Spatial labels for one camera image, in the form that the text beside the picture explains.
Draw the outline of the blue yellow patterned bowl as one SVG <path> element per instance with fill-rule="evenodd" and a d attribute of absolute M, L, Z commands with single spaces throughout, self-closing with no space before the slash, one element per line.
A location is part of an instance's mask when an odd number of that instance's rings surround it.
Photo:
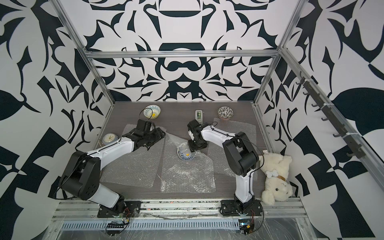
<path fill-rule="evenodd" d="M 182 143 L 177 147 L 177 156 L 182 161 L 191 161 L 196 153 L 191 151 L 188 143 Z"/>

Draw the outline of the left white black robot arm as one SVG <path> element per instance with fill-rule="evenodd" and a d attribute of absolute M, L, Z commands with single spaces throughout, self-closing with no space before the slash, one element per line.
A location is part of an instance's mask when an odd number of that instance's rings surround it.
<path fill-rule="evenodd" d="M 58 188 L 83 201 L 91 201 L 118 214 L 122 213 L 126 209 L 125 198 L 100 183 L 101 171 L 123 155 L 141 147 L 150 149 L 165 136 L 166 133 L 160 128 L 148 131 L 133 129 L 102 148 L 86 153 L 76 151 L 70 157 Z"/>

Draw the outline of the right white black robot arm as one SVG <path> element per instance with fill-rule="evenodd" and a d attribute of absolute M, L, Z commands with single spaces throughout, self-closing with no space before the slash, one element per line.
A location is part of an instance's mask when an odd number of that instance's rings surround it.
<path fill-rule="evenodd" d="M 227 163 L 236 175 L 235 201 L 242 206 L 254 201 L 253 176 L 259 156 L 255 146 L 243 132 L 228 133 L 212 124 L 200 124 L 197 120 L 188 123 L 188 146 L 191 152 L 202 150 L 208 143 L 221 147 Z"/>

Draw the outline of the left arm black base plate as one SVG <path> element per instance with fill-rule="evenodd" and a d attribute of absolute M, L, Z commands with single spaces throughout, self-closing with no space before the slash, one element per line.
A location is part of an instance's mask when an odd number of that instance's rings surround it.
<path fill-rule="evenodd" d="M 98 218 L 131 218 L 141 211 L 141 201 L 118 201 L 113 208 L 99 207 Z"/>

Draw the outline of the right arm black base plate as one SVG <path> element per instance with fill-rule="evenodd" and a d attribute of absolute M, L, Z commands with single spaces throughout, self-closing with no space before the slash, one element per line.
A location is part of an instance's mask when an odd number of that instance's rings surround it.
<path fill-rule="evenodd" d="M 230 216 L 261 216 L 263 214 L 262 205 L 259 200 L 251 199 L 247 203 L 239 200 L 221 200 L 219 212 L 224 217 Z"/>

